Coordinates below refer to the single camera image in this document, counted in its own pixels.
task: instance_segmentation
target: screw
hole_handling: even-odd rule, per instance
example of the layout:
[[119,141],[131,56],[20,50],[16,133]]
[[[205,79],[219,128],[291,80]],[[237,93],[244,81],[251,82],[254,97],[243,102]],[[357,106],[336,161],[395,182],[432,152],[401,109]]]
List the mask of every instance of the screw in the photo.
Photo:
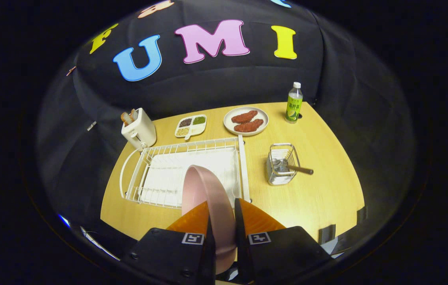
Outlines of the screw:
[[189,278],[192,277],[194,273],[188,269],[183,269],[181,274],[183,277]]

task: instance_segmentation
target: pink bowl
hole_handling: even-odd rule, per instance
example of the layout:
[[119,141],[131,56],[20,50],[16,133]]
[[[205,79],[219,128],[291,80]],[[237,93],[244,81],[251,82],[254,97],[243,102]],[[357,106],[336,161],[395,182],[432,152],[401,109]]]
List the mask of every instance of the pink bowl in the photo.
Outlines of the pink bowl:
[[191,165],[183,182],[182,215],[204,201],[208,201],[215,238],[216,274],[221,274],[231,267],[236,256],[233,208],[215,174],[204,167]]

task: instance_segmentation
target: plastic bottle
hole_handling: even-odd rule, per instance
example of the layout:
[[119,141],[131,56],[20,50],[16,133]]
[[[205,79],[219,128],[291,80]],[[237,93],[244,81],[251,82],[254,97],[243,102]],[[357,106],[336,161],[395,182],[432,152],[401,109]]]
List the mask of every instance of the plastic bottle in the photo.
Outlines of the plastic bottle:
[[287,99],[287,110],[285,119],[291,124],[298,121],[299,112],[301,110],[301,102],[303,101],[303,94],[301,93],[301,83],[293,83],[293,88],[289,91]]

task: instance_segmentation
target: utensil handle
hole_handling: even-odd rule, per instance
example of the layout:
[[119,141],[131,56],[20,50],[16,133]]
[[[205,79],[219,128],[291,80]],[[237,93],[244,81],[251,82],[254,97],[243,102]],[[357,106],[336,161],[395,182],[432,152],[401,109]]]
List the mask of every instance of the utensil handle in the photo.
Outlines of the utensil handle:
[[299,171],[301,173],[306,173],[306,174],[310,174],[310,175],[314,174],[314,170],[313,169],[303,168],[303,167],[298,167],[298,166],[292,166],[292,165],[289,165],[289,164],[287,164],[286,167],[289,168],[289,169],[292,169],[292,170]]

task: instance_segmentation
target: letter m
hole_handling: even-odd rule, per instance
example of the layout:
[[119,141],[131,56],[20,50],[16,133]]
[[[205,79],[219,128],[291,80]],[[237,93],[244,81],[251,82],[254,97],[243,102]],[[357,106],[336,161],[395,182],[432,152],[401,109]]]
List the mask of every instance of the letter m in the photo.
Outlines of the letter m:
[[202,47],[210,56],[216,57],[220,45],[225,43],[222,54],[225,56],[238,56],[250,53],[250,49],[245,46],[242,37],[240,20],[224,20],[219,23],[215,33],[210,34],[199,25],[188,25],[175,31],[175,34],[182,36],[187,57],[184,63],[196,63],[204,59],[204,54],[200,53],[197,45]]

